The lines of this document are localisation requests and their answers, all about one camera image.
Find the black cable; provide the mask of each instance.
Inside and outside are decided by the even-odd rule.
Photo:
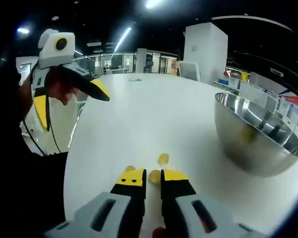
[[[49,103],[49,96],[48,94],[46,94],[46,102],[45,102],[45,113],[46,113],[46,120],[48,122],[48,124],[50,125],[51,131],[52,131],[52,135],[53,135],[53,139],[54,139],[54,143],[56,145],[56,148],[58,149],[58,151],[61,153],[59,146],[56,142],[55,139],[55,135],[54,135],[54,131],[53,131],[53,127],[52,127],[52,123],[51,123],[51,117],[50,117],[50,103]]]
[[[53,139],[54,139],[54,142],[55,142],[55,145],[58,149],[58,151],[61,153],[59,147],[58,147],[58,144],[56,143],[56,139],[55,139],[55,136],[54,136],[54,132],[53,132],[53,127],[52,127],[52,124],[51,124],[51,118],[49,117],[49,120],[50,120],[50,127],[51,127],[51,131],[52,131],[52,135],[53,135]]]
[[[42,153],[43,155],[46,155],[46,154],[43,152],[43,150],[40,148],[40,146],[39,146],[39,145],[36,143],[36,141],[34,140],[33,136],[31,135],[31,133],[30,133],[30,131],[29,131],[29,128],[27,127],[27,125],[26,125],[26,123],[25,123],[25,120],[22,119],[22,121],[23,121],[23,124],[24,124],[24,127],[25,127],[26,131],[28,132],[29,136],[31,137],[31,139],[32,139],[32,141],[34,142],[34,144],[36,145],[36,147],[38,147],[38,149],[41,151],[41,153]]]

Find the chair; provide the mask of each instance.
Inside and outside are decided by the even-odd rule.
[[[178,65],[180,77],[201,82],[200,71],[197,62],[179,61]]]

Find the blue object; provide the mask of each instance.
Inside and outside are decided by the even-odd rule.
[[[228,85],[228,81],[224,80],[224,79],[219,79],[218,82],[221,83],[221,84]]]

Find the bowl rim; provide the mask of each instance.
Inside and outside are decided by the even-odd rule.
[[[268,135],[266,135],[265,133],[263,133],[262,131],[260,131],[259,129],[257,129],[256,127],[254,127],[251,123],[249,123],[247,120],[245,120],[244,118],[242,118],[241,116],[239,116],[238,114],[236,114],[235,112],[233,112],[230,108],[228,108],[226,105],[224,105],[222,102],[220,102],[220,100],[218,99],[217,95],[232,95],[232,96],[235,96],[236,98],[241,98],[243,100],[246,100],[252,104],[255,104],[256,106],[260,107],[259,105],[257,105],[256,103],[252,102],[251,100],[248,100],[246,98],[243,98],[243,97],[240,97],[238,95],[235,95],[235,94],[231,94],[231,93],[224,93],[224,92],[218,92],[214,95],[215,99],[217,102],[219,102],[224,108],[228,109],[230,112],[232,112],[235,116],[239,117],[240,119],[242,119],[244,122],[246,122],[247,124],[251,125],[254,129],[256,129],[257,131],[261,132],[263,135],[265,135],[268,139],[270,139],[271,141],[273,141],[275,144],[277,144],[278,146],[282,147],[283,149],[287,150],[291,155],[295,156],[298,158],[298,155],[294,155],[291,151],[289,151],[288,149],[286,149],[284,146],[282,146],[281,144],[279,144],[278,142],[276,142],[274,139],[270,138]],[[273,114],[272,112],[270,111],[267,111],[269,112],[270,114],[272,114],[274,117],[278,118],[280,121],[282,121],[278,116],[276,116],[275,114]],[[298,137],[297,135],[288,127],[288,125],[286,123],[284,123],[282,121],[283,124],[286,125],[286,127],[292,132],[292,134],[296,137],[296,140],[298,142]]]

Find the cable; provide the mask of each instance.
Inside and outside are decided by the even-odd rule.
[[[31,133],[30,133],[30,131],[29,131],[29,128],[27,127],[27,125],[26,125],[26,123],[25,123],[25,120],[22,119],[22,121],[23,121],[23,124],[24,124],[24,127],[25,127],[26,131],[28,132],[29,136],[31,137],[31,139],[32,139],[32,141],[34,142],[34,144],[36,145],[36,147],[38,147],[38,149],[41,151],[41,153],[42,153],[43,155],[46,155],[46,154],[43,152],[43,150],[40,148],[40,146],[39,146],[39,145],[36,143],[36,141],[34,140],[33,136],[31,135]]]
[[[54,139],[54,142],[55,142],[55,145],[58,149],[58,151],[61,153],[59,147],[58,147],[58,144],[56,143],[56,139],[55,139],[55,136],[54,136],[54,132],[53,132],[53,127],[52,127],[52,124],[51,124],[51,118],[49,117],[49,121],[50,121],[50,127],[51,127],[51,131],[52,131],[52,135],[53,135],[53,139]]]
[[[53,131],[53,127],[52,127],[52,123],[51,123],[51,117],[50,117],[50,103],[49,103],[49,96],[48,94],[46,94],[46,101],[45,101],[45,113],[46,113],[46,119],[48,121],[48,124],[50,125],[51,131],[52,131],[52,135],[53,135],[53,139],[54,139],[54,143],[56,145],[56,148],[58,149],[58,151],[61,153],[59,146],[56,142],[55,139],[55,135],[54,135],[54,131]]]
[[[31,69],[31,72],[30,72],[30,82],[31,82],[31,84],[32,84],[32,82],[33,82],[33,72],[34,72],[36,66],[38,65],[38,63],[39,63],[39,61],[37,61],[37,62],[35,63],[35,65],[33,66],[33,68]],[[48,94],[46,94],[46,102],[45,102],[45,103],[46,103],[46,108],[45,108],[45,110],[46,110],[47,121],[48,121],[48,123],[50,124],[51,130],[52,130],[53,139],[54,139],[54,142],[55,142],[55,145],[56,145],[58,151],[61,153],[61,151],[60,151],[60,149],[59,149],[59,146],[58,146],[58,144],[56,143],[55,135],[54,135],[53,128],[52,128],[51,117],[50,117],[50,104],[49,104],[49,96],[48,96]],[[23,123],[24,123],[24,126],[25,126],[26,131],[28,132],[29,136],[31,137],[31,139],[32,139],[32,141],[34,142],[34,144],[36,145],[36,147],[38,147],[38,149],[41,151],[41,153],[42,153],[43,155],[46,155],[46,154],[41,150],[41,148],[39,147],[39,145],[35,142],[34,138],[32,137],[32,135],[31,135],[31,133],[30,133],[30,131],[29,131],[29,129],[28,129],[28,127],[26,126],[26,123],[25,123],[25,120],[24,120],[24,119],[23,119]]]

